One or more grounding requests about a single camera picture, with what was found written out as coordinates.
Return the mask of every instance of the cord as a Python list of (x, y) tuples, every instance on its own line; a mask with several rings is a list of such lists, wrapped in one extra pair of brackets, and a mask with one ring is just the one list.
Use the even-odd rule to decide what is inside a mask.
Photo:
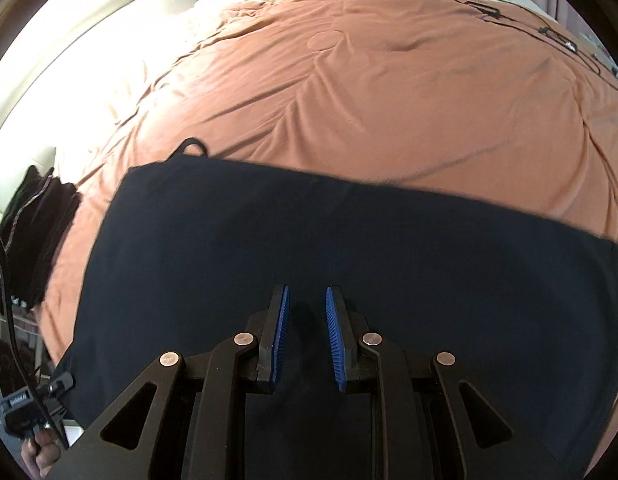
[(18, 369), (22, 380), (26, 384), (26, 390), (29, 396), (31, 397), (31, 399), (33, 399), (36, 406), (42, 413), (42, 416), (44, 417), (44, 420), (46, 420), (46, 423), (58, 437), (58, 441), (60, 441), (62, 448), (67, 450), (69, 449), (69, 442), (67, 440), (66, 433), (64, 431), (61, 431), (60, 428), (58, 428), (55, 420), (51, 417), (49, 410), (44, 405), (44, 402), (42, 402), (42, 399), (38, 395), (38, 391), (36, 390), (36, 386), (33, 380), (25, 372), (25, 366), (22, 362), (22, 358), (20, 357), (20, 351), (18, 350), (18, 344), (16, 342), (16, 329), (13, 321), (13, 306), (10, 301), (7, 301), (7, 298), (10, 298), (11, 296), (9, 294), (9, 276), (7, 274), (8, 270), (6, 263), (7, 254), (4, 250), (4, 245), (2, 244), (2, 240), (0, 238), (0, 291), (2, 293), (2, 303), (4, 305), (4, 311), (7, 318), (7, 328), (9, 332), (9, 345), (11, 348), (11, 354), (13, 355), (13, 360), (16, 363), (16, 368)]
[(40, 385), (41, 381), (42, 381), (42, 374), (40, 373), (42, 371), (42, 365), (39, 365), (38, 368), (36, 368), (35, 370), (33, 370), (33, 377), (36, 378), (36, 382), (38, 383), (38, 386)]
[[(456, 3), (466, 5), (468, 7), (473, 7), (479, 12), (482, 12), (483, 16), (480, 19), (484, 23), (493, 23), (494, 25), (499, 25), (500, 27), (512, 28), (514, 30), (518, 30), (519, 32), (524, 32), (526, 35), (530, 36), (531, 38), (534, 38), (535, 40), (545, 43), (546, 45), (556, 49), (561, 54), (564, 54), (565, 56), (570, 56), (573, 60), (576, 60), (576, 58), (579, 59), (580, 61), (579, 64), (581, 66), (583, 66), (587, 70), (590, 70), (590, 72), (597, 75), (609, 87), (613, 88), (614, 90), (618, 92), (618, 87), (614, 83), (609, 82), (605, 77), (603, 77), (601, 67), (605, 69), (606, 72), (611, 74), (615, 82), (618, 82), (618, 77), (617, 77), (618, 71), (617, 70), (615, 69), (613, 70), (607, 67), (604, 63), (600, 62), (600, 60), (596, 57), (595, 54), (590, 54), (589, 57), (583, 56), (582, 51), (580, 50), (580, 48), (577, 46), (575, 42), (573, 42), (570, 38), (563, 36), (563, 34), (555, 30), (550, 25), (550, 23), (548, 23), (547, 20), (545, 20), (545, 18), (536, 14), (535, 12), (528, 9), (527, 7), (523, 7), (513, 2), (507, 2), (505, 0), (491, 0), (491, 1), (500, 2), (503, 4), (510, 4), (515, 7), (518, 7), (518, 9), (524, 10), (525, 12), (527, 12), (534, 18), (540, 20), (545, 25), (545, 27), (534, 28), (532, 27), (532, 25), (529, 25), (528, 23), (520, 22), (516, 20), (515, 18), (512, 18), (510, 16), (503, 14), (502, 11), (498, 9), (497, 7), (486, 5), (480, 1), (474, 1), (474, 0), (465, 0), (465, 1), (454, 0), (454, 1)], [(523, 25), (524, 27), (529, 27), (534, 32), (530, 32), (529, 30), (525, 30), (524, 28), (516, 27), (515, 25), (510, 25), (507, 23), (502, 23), (502, 22), (494, 21), (494, 20), (488, 20), (488, 18), (493, 18), (494, 20), (499, 20), (500, 18), (504, 18), (506, 20), (509, 20), (512, 23), (518, 23), (520, 25)], [(542, 36), (545, 36), (545, 38), (550, 40), (551, 43), (550, 41), (545, 41), (543, 38), (539, 38), (536, 34), (541, 34)]]

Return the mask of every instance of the navy blue cloth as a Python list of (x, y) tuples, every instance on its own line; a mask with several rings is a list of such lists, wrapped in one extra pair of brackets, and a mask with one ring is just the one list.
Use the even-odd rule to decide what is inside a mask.
[(369, 477), (364, 402), (340, 396), (324, 298), (375, 332), (446, 350), (574, 478), (618, 391), (618, 245), (514, 210), (175, 155), (130, 170), (87, 266), (58, 372), (83, 426), (164, 351), (210, 351), (291, 291), (279, 390), (249, 402), (247, 478)]

